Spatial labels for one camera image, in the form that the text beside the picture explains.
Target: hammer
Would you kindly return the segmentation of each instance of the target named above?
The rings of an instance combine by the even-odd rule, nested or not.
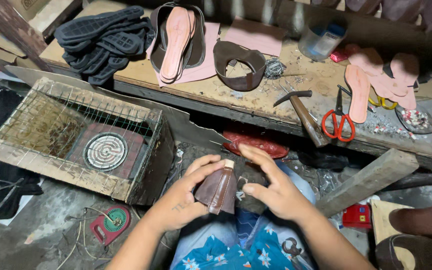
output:
[[[304,107],[303,102],[301,102],[299,97],[311,97],[313,95],[313,92],[311,90],[307,91],[292,91],[288,92],[287,95],[276,101],[273,105],[273,107],[278,106],[284,101],[290,100],[291,104],[293,105],[294,109],[296,110],[296,113],[303,123],[304,127],[309,133],[309,137],[313,141],[316,147],[323,147],[327,144],[329,144],[326,137],[321,132],[320,126],[313,120],[311,115],[309,114],[309,111],[306,107]]]

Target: hand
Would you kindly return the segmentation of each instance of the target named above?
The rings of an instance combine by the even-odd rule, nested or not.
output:
[[[149,209],[141,222],[164,233],[183,228],[186,224],[208,213],[208,207],[195,202],[191,193],[197,183],[224,167],[219,155],[207,155],[196,159],[184,176],[174,182],[168,191]]]
[[[243,186],[246,194],[262,201],[277,217],[285,220],[297,222],[304,217],[304,207],[313,208],[267,152],[246,144],[239,144],[239,150],[242,156],[261,166],[270,183],[267,188],[258,183],[247,183]]]

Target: wooden box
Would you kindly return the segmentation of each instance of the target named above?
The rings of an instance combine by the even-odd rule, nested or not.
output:
[[[0,128],[0,161],[129,204],[159,198],[173,149],[161,110],[47,78]]]

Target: pink paper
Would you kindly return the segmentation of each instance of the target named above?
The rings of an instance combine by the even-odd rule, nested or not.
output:
[[[228,29],[225,41],[231,41],[250,50],[279,56],[286,30],[261,22],[234,18]]]
[[[204,23],[204,44],[206,48],[204,61],[198,67],[183,70],[183,75],[181,76],[181,78],[179,80],[176,80],[174,83],[171,83],[172,85],[199,81],[216,75],[213,49],[214,46],[216,45],[216,40],[218,39],[218,33],[219,33],[219,23],[216,22]],[[147,59],[149,59],[150,57],[153,44],[151,44],[151,46],[146,50]],[[159,87],[167,86],[168,84],[163,83],[159,79],[159,73],[156,72],[156,70],[154,72],[156,73],[156,78],[159,82]]]

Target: tattoo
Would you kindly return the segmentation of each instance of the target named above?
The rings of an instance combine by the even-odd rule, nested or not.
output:
[[[178,209],[178,206],[181,208],[181,209],[184,209],[184,206],[183,205],[181,205],[181,204],[177,204],[177,206],[174,206],[173,208],[171,208],[171,210],[177,210],[178,212],[181,212],[179,209]]]

